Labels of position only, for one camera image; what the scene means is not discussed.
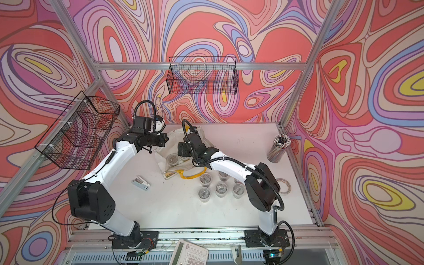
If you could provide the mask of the seed jar removed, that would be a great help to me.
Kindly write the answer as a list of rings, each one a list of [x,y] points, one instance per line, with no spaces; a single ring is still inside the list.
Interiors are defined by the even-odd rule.
[[[245,194],[245,186],[241,183],[235,183],[233,186],[233,196],[236,199],[240,199]]]
[[[222,182],[226,182],[229,179],[229,175],[222,171],[219,171],[219,178]]]

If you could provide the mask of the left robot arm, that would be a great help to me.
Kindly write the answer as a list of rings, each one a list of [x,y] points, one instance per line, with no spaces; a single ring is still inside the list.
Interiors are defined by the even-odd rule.
[[[157,116],[155,104],[150,100],[138,103],[152,107],[152,117],[135,114],[132,127],[114,140],[113,148],[101,163],[80,181],[67,187],[71,214],[86,222],[96,223],[113,233],[115,239],[127,248],[136,248],[142,242],[140,225],[116,209],[110,188],[125,165],[141,150],[152,153],[154,147],[164,147],[168,142],[162,117]]]

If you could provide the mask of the seed jar purple label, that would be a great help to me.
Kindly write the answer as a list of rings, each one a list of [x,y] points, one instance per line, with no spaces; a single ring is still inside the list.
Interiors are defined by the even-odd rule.
[[[200,177],[199,177],[199,181],[202,185],[202,187],[206,187],[209,188],[212,182],[212,176],[208,173],[203,173]]]

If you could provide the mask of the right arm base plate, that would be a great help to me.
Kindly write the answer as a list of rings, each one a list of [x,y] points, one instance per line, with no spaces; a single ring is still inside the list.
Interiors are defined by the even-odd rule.
[[[290,246],[289,236],[285,229],[276,229],[271,235],[260,229],[245,230],[243,239],[247,247],[279,247],[285,249]]]

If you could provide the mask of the white canvas bag yellow handles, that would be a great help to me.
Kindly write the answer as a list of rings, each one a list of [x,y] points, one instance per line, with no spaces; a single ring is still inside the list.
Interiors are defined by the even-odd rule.
[[[192,180],[207,172],[206,167],[195,167],[190,155],[183,156],[178,152],[179,143],[183,143],[183,129],[174,129],[167,133],[168,142],[165,147],[153,151],[161,176],[169,180],[175,176],[184,180]]]

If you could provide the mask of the seed jar green label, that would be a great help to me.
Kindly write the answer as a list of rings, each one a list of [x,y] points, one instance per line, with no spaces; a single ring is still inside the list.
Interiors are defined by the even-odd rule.
[[[211,191],[208,187],[202,187],[199,191],[198,191],[198,198],[201,202],[206,203],[210,200],[211,198]]]

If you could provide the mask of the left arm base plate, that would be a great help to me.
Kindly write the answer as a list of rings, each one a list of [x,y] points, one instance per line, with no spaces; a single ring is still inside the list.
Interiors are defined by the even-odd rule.
[[[116,236],[113,235],[112,249],[114,250],[152,250],[157,246],[158,231],[140,231],[140,235]]]

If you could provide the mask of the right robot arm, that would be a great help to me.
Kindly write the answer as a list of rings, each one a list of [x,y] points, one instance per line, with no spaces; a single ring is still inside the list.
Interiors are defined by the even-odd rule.
[[[285,209],[280,195],[280,185],[265,163],[251,165],[234,159],[215,147],[207,147],[197,127],[188,120],[182,121],[183,142],[179,144],[178,153],[192,158],[195,167],[206,167],[223,172],[245,186],[249,202],[262,214],[258,227],[259,243],[272,246],[282,237],[280,226],[286,225],[291,235],[291,247],[295,247],[293,228],[285,221],[277,220],[277,213]]]

